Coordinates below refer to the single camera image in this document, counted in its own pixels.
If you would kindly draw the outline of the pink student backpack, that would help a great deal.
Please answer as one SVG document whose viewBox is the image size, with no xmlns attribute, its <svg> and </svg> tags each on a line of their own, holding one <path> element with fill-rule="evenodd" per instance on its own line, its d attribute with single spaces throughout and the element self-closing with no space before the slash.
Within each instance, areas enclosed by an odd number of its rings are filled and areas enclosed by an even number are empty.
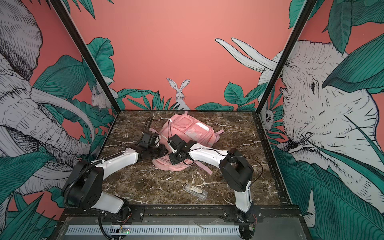
<svg viewBox="0 0 384 240">
<path fill-rule="evenodd" d="M 185 112 L 182 115 L 172 116 L 158 132 L 155 129 L 150 129 L 151 132 L 159 134 L 160 143 L 166 146 L 166 149 L 171 152 L 167 140 L 173 135 L 178 135 L 185 142 L 196 141 L 206 147 L 212 147 L 220 139 L 220 134 L 224 130 L 215 132 L 210 126 L 193 118 Z M 179 172 L 188 168 L 193 162 L 186 160 L 185 163 L 172 165 L 168 155 L 152 160 L 154 166 L 163 171 Z"/>
</svg>

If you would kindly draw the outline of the clear plastic eraser box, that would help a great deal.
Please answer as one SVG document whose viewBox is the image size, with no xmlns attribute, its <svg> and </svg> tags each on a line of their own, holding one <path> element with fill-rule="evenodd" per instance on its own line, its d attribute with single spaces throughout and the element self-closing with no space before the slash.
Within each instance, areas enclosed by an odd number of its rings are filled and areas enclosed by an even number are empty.
<svg viewBox="0 0 384 240">
<path fill-rule="evenodd" d="M 185 184 L 183 190 L 189 194 L 194 195 L 195 197 L 198 197 L 199 199 L 202 199 L 202 200 L 206 200 L 207 196 L 208 196 L 207 191 L 205 191 L 199 187 L 196 187 L 194 185 L 191 185 L 191 184 Z"/>
</svg>

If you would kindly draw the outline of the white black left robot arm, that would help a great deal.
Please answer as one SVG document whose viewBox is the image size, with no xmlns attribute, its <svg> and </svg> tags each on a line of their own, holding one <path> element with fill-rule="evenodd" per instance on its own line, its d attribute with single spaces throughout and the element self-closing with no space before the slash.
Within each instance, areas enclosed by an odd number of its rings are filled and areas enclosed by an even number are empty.
<svg viewBox="0 0 384 240">
<path fill-rule="evenodd" d="M 65 208 L 119 213 L 125 201 L 103 192 L 103 181 L 119 170 L 136 164 L 139 160 L 154 160 L 165 156 L 168 152 L 163 144 L 148 148 L 134 146 L 91 163 L 78 162 L 62 189 Z"/>
</svg>

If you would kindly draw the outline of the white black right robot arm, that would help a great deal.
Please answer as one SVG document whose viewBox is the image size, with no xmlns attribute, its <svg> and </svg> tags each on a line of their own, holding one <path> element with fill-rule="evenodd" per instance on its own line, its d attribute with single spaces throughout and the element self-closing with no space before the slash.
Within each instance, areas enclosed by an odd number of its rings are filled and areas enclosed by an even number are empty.
<svg viewBox="0 0 384 240">
<path fill-rule="evenodd" d="M 227 185 L 235 191 L 237 209 L 244 213 L 250 210 L 253 203 L 251 184 L 254 169 L 237 149 L 222 151 L 196 144 L 191 148 L 172 150 L 169 158 L 172 165 L 192 160 L 194 163 L 200 161 L 219 168 Z"/>
</svg>

